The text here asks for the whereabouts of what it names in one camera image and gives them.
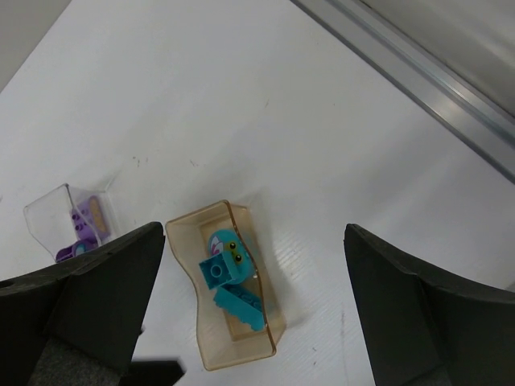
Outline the teal lego figure piece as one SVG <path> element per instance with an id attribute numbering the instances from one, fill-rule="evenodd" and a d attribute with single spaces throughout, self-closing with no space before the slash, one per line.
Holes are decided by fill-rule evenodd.
<path id="1" fill-rule="evenodd" d="M 237 271 L 229 281 L 230 285 L 239 285 L 255 274 L 250 256 L 234 230 L 215 231 L 209 238 L 208 247 L 211 257 L 219 253 L 230 254 L 230 261 Z"/>

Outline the small teal square lego brick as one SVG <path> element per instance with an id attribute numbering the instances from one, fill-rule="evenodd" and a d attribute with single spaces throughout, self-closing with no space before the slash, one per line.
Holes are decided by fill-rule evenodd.
<path id="1" fill-rule="evenodd" d="M 209 257 L 201 261 L 199 267 L 210 290 L 230 284 L 239 278 L 237 265 L 230 252 L 222 252 Z"/>

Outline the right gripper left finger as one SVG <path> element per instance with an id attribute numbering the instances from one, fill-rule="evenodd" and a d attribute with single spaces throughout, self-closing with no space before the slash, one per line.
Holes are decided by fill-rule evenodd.
<path id="1" fill-rule="evenodd" d="M 91 252 L 1 282 L 1 383 L 26 385 L 54 339 L 121 376 L 162 260 L 150 222 Z"/>

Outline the purple rounded lego brick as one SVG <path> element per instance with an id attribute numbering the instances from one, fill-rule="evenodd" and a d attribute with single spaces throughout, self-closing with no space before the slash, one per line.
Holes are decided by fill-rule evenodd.
<path id="1" fill-rule="evenodd" d="M 70 212 L 74 231 L 80 240 L 105 242 L 110 237 L 100 198 L 91 195 Z"/>

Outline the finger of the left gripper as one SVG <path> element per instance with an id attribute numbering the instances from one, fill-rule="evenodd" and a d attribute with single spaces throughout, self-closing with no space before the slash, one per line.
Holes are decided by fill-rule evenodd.
<path id="1" fill-rule="evenodd" d="M 120 386 L 173 386 L 184 374 L 178 359 L 136 360 L 120 379 Z"/>

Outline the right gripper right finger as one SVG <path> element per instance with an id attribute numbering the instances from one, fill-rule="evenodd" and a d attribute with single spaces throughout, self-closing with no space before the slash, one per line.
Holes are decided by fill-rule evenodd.
<path id="1" fill-rule="evenodd" d="M 348 224 L 344 252 L 377 385 L 512 385 L 514 294 Z"/>

